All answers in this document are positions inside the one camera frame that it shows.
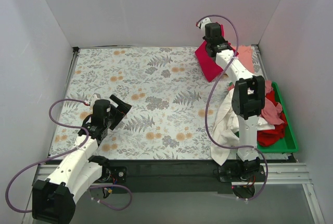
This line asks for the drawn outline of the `magenta red t shirt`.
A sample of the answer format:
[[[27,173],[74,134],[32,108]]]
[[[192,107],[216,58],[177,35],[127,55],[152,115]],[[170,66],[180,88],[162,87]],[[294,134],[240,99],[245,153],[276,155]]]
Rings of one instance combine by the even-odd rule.
[[[199,61],[199,65],[201,67],[201,70],[202,70],[206,80],[208,82],[211,82],[223,71],[223,69],[215,63],[216,56],[208,56],[205,46],[206,46],[206,42],[205,42],[205,40],[203,40],[203,43],[195,51],[195,55]]]

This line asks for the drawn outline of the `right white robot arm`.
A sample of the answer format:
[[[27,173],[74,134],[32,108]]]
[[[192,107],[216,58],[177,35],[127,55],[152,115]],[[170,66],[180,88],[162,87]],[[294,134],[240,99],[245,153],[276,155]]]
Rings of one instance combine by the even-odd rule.
[[[265,80],[255,76],[237,59],[234,50],[222,36],[219,23],[209,18],[201,20],[199,28],[205,32],[206,52],[222,68],[222,73],[231,78],[234,92],[231,106],[239,122],[240,146],[224,146],[217,143],[208,129],[207,116],[204,117],[209,139],[215,146],[228,150],[237,150],[237,160],[229,175],[241,181],[247,181],[260,171],[260,158],[257,149],[257,124],[261,110],[265,105]]]

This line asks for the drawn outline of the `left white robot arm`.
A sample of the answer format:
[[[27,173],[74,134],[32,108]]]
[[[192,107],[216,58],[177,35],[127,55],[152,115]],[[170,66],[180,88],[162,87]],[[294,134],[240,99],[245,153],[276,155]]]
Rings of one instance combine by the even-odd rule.
[[[79,126],[74,151],[65,154],[61,163],[44,180],[32,188],[32,217],[47,223],[70,223],[78,200],[96,183],[102,183],[105,196],[115,186],[123,187],[127,170],[111,164],[111,160],[94,153],[132,108],[111,95],[102,99],[93,95],[88,106],[92,113]]]

